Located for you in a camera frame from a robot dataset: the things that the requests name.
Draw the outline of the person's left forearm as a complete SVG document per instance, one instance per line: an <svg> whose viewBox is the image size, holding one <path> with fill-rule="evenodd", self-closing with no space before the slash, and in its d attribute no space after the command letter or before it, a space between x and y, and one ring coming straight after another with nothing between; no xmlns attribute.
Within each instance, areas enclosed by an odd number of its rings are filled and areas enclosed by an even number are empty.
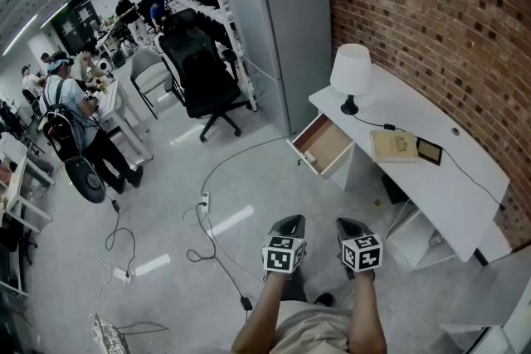
<svg viewBox="0 0 531 354"><path fill-rule="evenodd" d="M256 306L232 344L234 354L268 354L273 345L287 275L272 273Z"/></svg>

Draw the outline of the white metal frame table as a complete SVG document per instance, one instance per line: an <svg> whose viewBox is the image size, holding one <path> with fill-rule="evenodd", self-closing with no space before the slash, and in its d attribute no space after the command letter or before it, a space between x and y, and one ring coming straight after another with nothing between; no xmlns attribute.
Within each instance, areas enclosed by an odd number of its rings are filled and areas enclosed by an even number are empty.
<svg viewBox="0 0 531 354"><path fill-rule="evenodd" d="M33 170L51 186L54 186L56 182L27 156L27 147L15 139L10 133L2 133L0 136L0 160L4 159L7 159L9 162L14 162L17 166L10 176L9 184L5 186L6 191L3 197L6 201L0 202L0 209L2 213L6 213L11 218L23 224L27 229L40 234L41 230L39 228L22 218L22 207L25 206L27 209L34 211L48 223L53 222L53 218L21 195L26 168L28 167L30 170Z"/></svg>

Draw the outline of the black round-base chair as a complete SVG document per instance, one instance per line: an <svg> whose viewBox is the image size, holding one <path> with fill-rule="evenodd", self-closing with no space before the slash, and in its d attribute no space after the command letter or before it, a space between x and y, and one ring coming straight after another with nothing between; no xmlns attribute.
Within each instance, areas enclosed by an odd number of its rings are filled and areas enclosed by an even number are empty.
<svg viewBox="0 0 531 354"><path fill-rule="evenodd" d="M66 106L52 105L44 115L42 131L64 164L74 188L87 201L99 204L106 198L105 184L84 155L85 127L76 117Z"/></svg>

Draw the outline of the person's right forearm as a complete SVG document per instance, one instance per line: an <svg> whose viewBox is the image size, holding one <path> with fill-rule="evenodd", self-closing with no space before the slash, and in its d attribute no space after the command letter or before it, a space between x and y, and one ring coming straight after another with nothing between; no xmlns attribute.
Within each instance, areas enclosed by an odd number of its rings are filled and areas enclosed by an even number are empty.
<svg viewBox="0 0 531 354"><path fill-rule="evenodd" d="M350 354L387 354L373 280L372 271L355 274L352 321L348 334Z"/></svg>

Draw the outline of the white wooden drawer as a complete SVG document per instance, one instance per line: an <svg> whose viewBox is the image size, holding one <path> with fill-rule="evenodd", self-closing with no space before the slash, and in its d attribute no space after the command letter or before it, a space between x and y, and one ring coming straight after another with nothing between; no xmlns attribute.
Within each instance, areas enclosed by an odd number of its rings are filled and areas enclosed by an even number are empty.
<svg viewBox="0 0 531 354"><path fill-rule="evenodd" d="M287 143L297 153L299 160L323 179L330 178L343 166L353 147L353 140L322 113ZM315 156L315 163L306 160L305 151Z"/></svg>

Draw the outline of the ceiling strip light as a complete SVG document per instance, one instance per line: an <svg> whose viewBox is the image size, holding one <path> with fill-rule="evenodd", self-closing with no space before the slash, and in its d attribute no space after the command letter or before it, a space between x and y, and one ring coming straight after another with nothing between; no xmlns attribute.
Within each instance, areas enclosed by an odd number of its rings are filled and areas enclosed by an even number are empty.
<svg viewBox="0 0 531 354"><path fill-rule="evenodd" d="M20 31L11 39L10 43L7 45L7 47L4 49L2 56L6 56L8 52L12 49L12 47L17 43L17 41L21 38L21 36L24 34L24 32L27 30L28 27L32 25L32 23L37 19L38 14L34 15L21 29Z"/></svg>
<svg viewBox="0 0 531 354"><path fill-rule="evenodd" d="M55 12L53 12L41 25L40 25L40 28L42 29L43 27L45 27L46 25L48 25L48 23L54 18L56 17L60 12L62 12L66 7L68 6L68 2L64 3L63 5L61 5Z"/></svg>

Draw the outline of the grey refrigerator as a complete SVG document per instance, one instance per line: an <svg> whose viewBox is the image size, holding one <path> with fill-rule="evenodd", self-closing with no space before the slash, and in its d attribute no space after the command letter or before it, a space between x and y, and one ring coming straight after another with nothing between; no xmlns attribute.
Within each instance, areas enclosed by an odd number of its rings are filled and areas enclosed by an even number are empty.
<svg viewBox="0 0 531 354"><path fill-rule="evenodd" d="M332 70L330 0L228 0L261 112L284 135L317 114Z"/></svg>

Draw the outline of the beige book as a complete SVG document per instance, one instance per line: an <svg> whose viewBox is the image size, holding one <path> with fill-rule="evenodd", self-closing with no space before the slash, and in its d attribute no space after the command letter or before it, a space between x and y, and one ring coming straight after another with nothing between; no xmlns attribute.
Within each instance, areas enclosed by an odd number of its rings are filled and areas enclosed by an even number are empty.
<svg viewBox="0 0 531 354"><path fill-rule="evenodd" d="M371 132L374 162L416 162L416 140L409 132L373 130Z"/></svg>

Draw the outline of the white desk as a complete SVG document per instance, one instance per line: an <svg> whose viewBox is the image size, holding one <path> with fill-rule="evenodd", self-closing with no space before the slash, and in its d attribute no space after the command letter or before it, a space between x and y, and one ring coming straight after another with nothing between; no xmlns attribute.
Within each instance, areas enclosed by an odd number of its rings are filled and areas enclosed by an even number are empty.
<svg viewBox="0 0 531 354"><path fill-rule="evenodd" d="M460 260L480 252L487 262L510 254L494 222L509 178L494 159L452 118L412 87L373 66L373 88L357 100L359 112L340 110L345 95L328 86L309 97L366 154L376 124L392 124L443 148L441 165L425 160L384 162L381 169L407 194ZM457 128L459 136L451 132Z"/></svg>

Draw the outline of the white shade black table lamp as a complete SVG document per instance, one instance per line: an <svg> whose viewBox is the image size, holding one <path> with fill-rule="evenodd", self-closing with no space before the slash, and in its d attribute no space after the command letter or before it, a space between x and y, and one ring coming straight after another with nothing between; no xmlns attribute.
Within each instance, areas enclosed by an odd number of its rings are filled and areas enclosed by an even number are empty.
<svg viewBox="0 0 531 354"><path fill-rule="evenodd" d="M341 45L336 52L330 84L346 96L341 111L356 115L355 98L366 95L373 87L373 64L368 48L352 43Z"/></svg>

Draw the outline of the black box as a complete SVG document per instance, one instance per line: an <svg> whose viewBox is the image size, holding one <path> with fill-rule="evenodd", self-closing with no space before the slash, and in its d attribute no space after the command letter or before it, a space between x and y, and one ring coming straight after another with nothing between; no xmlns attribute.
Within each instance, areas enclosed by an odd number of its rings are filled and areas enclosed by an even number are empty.
<svg viewBox="0 0 531 354"><path fill-rule="evenodd" d="M387 174L384 174L381 180L389 201L393 205L408 201L407 194Z"/></svg>

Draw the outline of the person's beige shirt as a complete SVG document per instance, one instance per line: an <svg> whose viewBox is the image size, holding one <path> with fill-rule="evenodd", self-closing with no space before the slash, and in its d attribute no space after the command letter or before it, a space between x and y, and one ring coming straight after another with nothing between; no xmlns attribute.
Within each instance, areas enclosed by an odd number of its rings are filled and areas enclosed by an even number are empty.
<svg viewBox="0 0 531 354"><path fill-rule="evenodd" d="M344 308L282 301L270 354L346 354L351 315Z"/></svg>

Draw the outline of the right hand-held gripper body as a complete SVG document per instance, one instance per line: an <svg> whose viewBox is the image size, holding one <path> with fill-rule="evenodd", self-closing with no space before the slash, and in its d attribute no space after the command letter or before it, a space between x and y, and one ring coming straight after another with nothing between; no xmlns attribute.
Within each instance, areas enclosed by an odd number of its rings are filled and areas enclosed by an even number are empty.
<svg viewBox="0 0 531 354"><path fill-rule="evenodd" d="M340 259L349 280L355 274L374 271L382 266L382 240L378 234L340 238Z"/></svg>

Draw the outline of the black smartphone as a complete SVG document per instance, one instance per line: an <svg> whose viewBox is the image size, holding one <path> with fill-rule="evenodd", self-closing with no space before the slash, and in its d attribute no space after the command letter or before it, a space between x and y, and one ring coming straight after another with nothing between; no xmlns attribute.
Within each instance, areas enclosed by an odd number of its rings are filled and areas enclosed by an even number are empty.
<svg viewBox="0 0 531 354"><path fill-rule="evenodd" d="M443 148L437 144L418 137L416 140L418 157L437 166L441 165Z"/></svg>

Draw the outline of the black office chair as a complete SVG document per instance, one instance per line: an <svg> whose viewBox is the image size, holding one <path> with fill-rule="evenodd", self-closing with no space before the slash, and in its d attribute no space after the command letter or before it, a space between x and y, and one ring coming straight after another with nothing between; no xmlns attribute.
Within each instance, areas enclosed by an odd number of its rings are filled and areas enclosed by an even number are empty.
<svg viewBox="0 0 531 354"><path fill-rule="evenodd" d="M235 136L241 136L241 129L228 113L252 106L241 99L236 53L231 49L220 52L215 40L197 24L197 14L191 9L167 17L157 43L176 80L173 92L188 117L208 118L200 141L207 141L206 134L218 119L227 122Z"/></svg>

